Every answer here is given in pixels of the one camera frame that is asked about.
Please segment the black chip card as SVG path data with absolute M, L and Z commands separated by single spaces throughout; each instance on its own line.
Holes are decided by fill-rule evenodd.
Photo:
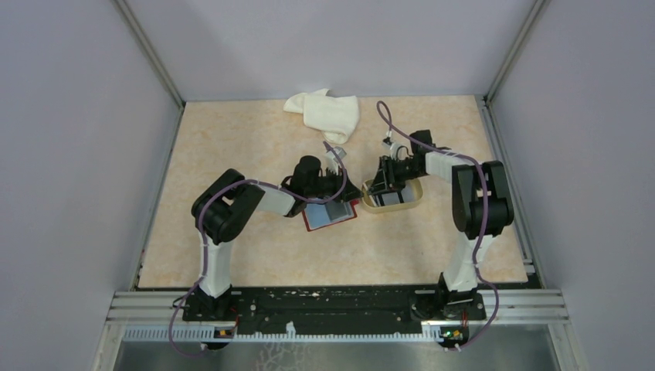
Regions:
M 328 219 L 334 223 L 355 217 L 355 211 L 350 203 L 330 202 L 325 205 L 325 209 Z

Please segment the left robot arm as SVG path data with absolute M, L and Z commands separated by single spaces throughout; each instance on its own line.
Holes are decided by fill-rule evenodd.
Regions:
M 339 165 L 322 168 L 319 158 L 305 155 L 280 185 L 247 179 L 234 168 L 225 171 L 192 205 L 200 239 L 200 273 L 194 289 L 204 295 L 201 309 L 210 318 L 225 318 L 232 308 L 233 241 L 256 212 L 295 217 L 309 205 L 350 206 L 363 196 Z

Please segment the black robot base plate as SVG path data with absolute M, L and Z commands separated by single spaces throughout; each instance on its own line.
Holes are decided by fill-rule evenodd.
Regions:
M 193 292 L 187 322 L 236 322 L 239 335 L 408 335 L 423 321 L 484 320 L 481 294 L 447 294 L 438 284 L 232 287 L 210 299 Z

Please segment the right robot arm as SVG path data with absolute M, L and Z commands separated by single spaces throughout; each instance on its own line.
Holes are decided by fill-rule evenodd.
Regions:
M 406 188 L 413 180 L 437 176 L 452 186 L 452 216 L 459 232 L 453 257 L 442 273 L 443 292 L 435 297 L 435 308 L 444 318 L 455 318 L 466 305 L 462 293 L 477 287 L 481 261 L 488 247 L 514 220 L 514 207 L 504 164 L 479 163 L 475 159 L 438 147 L 428 130 L 409 136 L 406 157 L 402 145 L 386 137 L 388 150 L 378 160 L 375 177 L 364 183 L 367 200 L 375 208 L 399 206 L 412 201 Z

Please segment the black striped card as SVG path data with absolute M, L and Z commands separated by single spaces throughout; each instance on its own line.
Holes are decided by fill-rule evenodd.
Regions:
M 395 206 L 404 203 L 410 203 L 414 200 L 411 192 L 388 192 L 386 194 L 376 195 L 372 197 L 377 207 Z

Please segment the red leather card holder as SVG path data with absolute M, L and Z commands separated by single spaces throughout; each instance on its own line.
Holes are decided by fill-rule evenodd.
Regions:
M 358 204 L 358 200 L 349 203 L 330 201 L 326 204 L 308 204 L 302 212 L 307 231 L 312 232 L 355 219 L 357 217 L 355 207 Z

